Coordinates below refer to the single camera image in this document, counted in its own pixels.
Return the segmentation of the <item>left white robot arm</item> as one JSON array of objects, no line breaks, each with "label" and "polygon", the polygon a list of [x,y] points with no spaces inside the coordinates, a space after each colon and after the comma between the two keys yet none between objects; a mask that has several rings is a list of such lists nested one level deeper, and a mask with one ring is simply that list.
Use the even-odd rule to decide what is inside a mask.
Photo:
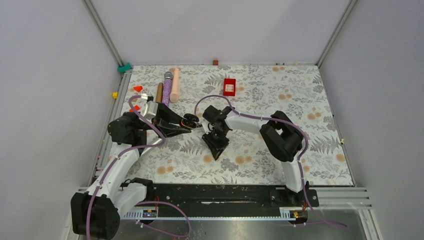
[{"label": "left white robot arm", "polygon": [[197,116],[189,113],[180,116],[163,103],[148,101],[145,106],[144,112],[133,106],[108,124],[107,131],[117,148],[93,184],[71,198],[75,234],[110,240],[116,235],[122,217],[137,203],[152,204],[155,200],[152,181],[133,179],[119,192],[125,176],[149,150],[163,145],[167,138],[190,133],[199,122]]}]

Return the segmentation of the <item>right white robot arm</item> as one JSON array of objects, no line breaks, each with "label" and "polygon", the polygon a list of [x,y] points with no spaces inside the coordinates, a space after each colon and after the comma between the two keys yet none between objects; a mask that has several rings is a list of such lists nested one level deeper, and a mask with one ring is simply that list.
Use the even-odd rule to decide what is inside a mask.
[{"label": "right white robot arm", "polygon": [[293,206],[301,205],[309,189],[301,167],[295,158],[300,156],[306,137],[282,111],[268,117],[236,112],[230,106],[218,110],[210,105],[203,113],[208,122],[202,139],[217,160],[229,145],[229,131],[241,130],[260,135],[269,153],[281,162],[285,176],[287,201]]}]

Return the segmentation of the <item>black earbud case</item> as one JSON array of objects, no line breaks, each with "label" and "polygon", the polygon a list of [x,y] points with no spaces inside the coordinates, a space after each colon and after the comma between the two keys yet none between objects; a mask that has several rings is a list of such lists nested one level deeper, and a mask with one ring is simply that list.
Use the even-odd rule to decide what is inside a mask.
[{"label": "black earbud case", "polygon": [[199,125],[199,118],[191,113],[186,113],[183,115],[181,121],[180,121],[180,126],[186,129],[196,129]]}]

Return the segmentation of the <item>beige earbud charging case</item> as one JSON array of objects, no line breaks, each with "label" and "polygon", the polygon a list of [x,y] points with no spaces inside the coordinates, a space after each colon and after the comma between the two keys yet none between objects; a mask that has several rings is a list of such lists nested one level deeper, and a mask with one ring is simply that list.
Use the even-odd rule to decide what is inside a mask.
[{"label": "beige earbud charging case", "polygon": [[206,134],[211,132],[209,122],[203,122],[201,125],[202,125],[202,128],[203,128],[203,130]]}]

